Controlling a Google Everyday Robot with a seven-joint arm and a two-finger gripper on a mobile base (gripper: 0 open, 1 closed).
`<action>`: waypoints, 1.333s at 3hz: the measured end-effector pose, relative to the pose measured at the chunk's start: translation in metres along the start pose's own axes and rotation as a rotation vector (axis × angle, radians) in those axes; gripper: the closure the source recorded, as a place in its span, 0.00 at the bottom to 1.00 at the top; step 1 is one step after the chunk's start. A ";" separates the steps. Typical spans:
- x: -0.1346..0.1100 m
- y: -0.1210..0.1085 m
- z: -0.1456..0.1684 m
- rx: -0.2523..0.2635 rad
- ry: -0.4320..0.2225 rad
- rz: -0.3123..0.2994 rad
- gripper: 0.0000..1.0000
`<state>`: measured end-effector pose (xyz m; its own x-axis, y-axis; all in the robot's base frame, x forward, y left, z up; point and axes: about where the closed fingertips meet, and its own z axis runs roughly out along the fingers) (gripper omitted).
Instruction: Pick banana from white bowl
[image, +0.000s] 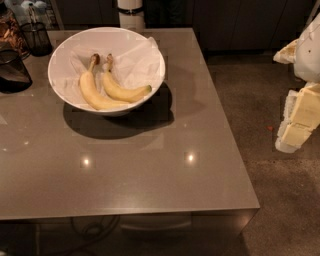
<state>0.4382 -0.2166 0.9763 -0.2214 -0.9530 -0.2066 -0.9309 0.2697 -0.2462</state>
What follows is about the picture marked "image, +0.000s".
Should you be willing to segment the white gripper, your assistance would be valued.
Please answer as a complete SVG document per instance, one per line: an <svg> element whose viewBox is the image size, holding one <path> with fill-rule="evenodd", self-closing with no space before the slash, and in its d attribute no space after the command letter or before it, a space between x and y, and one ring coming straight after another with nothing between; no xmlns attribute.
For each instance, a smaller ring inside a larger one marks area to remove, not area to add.
<svg viewBox="0 0 320 256"><path fill-rule="evenodd" d="M299 39L279 50L273 60L295 62L295 75L308 82L299 91L289 91L275 142L278 151L294 153L320 125L320 13Z"/></svg>

